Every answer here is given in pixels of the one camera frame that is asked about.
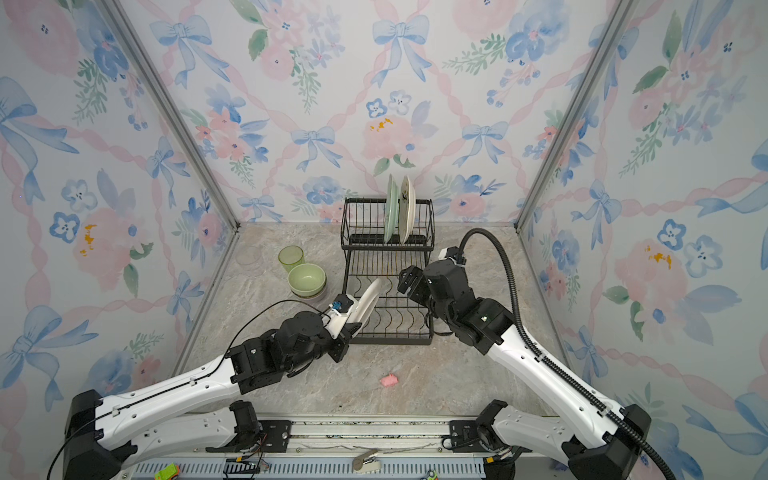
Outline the white floral plate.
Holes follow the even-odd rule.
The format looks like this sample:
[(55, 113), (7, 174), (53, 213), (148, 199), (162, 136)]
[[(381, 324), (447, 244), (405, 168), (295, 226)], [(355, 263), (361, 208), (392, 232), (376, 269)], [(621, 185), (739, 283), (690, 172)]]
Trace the white floral plate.
[(361, 328), (365, 327), (381, 296), (382, 286), (382, 280), (380, 278), (375, 279), (362, 296), (353, 302), (347, 318), (347, 324), (359, 324)]

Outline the light green ceramic bowl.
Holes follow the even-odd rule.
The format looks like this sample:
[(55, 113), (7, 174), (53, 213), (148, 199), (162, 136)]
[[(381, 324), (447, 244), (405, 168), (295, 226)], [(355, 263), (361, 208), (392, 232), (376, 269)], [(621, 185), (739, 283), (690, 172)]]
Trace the light green ceramic bowl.
[(288, 273), (288, 283), (291, 291), (317, 292), (325, 288), (327, 276), (318, 265), (303, 263)]

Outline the pale green plate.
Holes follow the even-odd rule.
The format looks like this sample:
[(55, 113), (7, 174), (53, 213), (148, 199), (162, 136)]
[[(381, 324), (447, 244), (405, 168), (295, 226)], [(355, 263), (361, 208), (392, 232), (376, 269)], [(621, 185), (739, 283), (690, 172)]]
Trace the pale green plate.
[(392, 174), (388, 178), (388, 191), (385, 201), (385, 220), (384, 220), (384, 244), (388, 244), (396, 230), (399, 215), (399, 189)]

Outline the green glass cup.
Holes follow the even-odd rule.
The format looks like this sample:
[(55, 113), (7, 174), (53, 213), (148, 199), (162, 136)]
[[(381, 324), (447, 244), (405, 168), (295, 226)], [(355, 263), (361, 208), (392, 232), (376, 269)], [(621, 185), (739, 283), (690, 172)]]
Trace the green glass cup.
[(297, 245), (288, 245), (278, 253), (278, 261), (286, 272), (305, 262), (304, 250)]

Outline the clear glass cup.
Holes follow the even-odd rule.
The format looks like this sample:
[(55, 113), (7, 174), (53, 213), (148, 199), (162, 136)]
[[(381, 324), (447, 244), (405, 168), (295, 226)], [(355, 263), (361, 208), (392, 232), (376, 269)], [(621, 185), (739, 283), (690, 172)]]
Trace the clear glass cup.
[(246, 267), (262, 262), (262, 252), (258, 246), (248, 245), (235, 254), (238, 265)]

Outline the red white patterned bowl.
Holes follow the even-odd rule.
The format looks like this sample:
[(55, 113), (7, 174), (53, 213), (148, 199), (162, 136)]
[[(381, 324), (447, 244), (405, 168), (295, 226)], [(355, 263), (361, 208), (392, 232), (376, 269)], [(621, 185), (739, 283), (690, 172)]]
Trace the red white patterned bowl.
[(320, 298), (323, 298), (327, 294), (326, 289), (319, 290), (317, 292), (292, 292), (293, 296), (298, 298), (299, 300), (306, 300), (306, 301), (316, 301)]

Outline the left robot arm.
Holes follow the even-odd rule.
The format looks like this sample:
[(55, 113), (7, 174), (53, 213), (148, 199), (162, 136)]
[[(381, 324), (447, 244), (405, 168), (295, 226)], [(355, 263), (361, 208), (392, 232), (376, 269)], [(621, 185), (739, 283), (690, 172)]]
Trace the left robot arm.
[(301, 311), (279, 328), (228, 348), (201, 367), (131, 392), (90, 389), (70, 406), (61, 449), (65, 479), (110, 479), (143, 458), (204, 448), (240, 453), (267, 435), (243, 395), (291, 378), (324, 355), (340, 362), (368, 322), (352, 308)]

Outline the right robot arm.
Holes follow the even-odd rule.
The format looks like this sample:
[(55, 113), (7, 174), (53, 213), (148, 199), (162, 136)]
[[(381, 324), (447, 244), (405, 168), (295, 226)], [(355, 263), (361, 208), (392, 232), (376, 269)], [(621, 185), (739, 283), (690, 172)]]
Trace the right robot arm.
[(464, 267), (451, 259), (402, 270), (397, 289), (443, 320), (459, 341), (523, 380), (556, 413), (535, 416), (494, 400), (475, 420), (483, 446), (498, 456), (543, 454), (578, 479), (629, 477), (651, 424), (640, 407), (623, 408), (573, 377), (516, 324), (512, 310), (476, 296)]

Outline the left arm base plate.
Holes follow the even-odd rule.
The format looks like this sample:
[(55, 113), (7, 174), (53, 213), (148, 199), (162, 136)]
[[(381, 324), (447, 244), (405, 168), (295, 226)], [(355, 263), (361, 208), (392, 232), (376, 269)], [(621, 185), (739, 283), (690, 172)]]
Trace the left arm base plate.
[(260, 421), (237, 433), (222, 447), (206, 447), (207, 453), (285, 453), (290, 440), (292, 422), (289, 420)]

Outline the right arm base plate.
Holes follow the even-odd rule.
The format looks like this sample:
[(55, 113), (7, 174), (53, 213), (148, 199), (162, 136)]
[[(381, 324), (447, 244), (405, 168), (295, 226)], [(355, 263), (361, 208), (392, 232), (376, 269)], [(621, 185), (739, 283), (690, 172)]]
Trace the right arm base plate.
[(442, 439), (442, 448), (453, 453), (482, 453), (491, 456), (514, 451), (504, 444), (490, 427), (478, 425), (475, 420), (451, 420), (449, 433)]

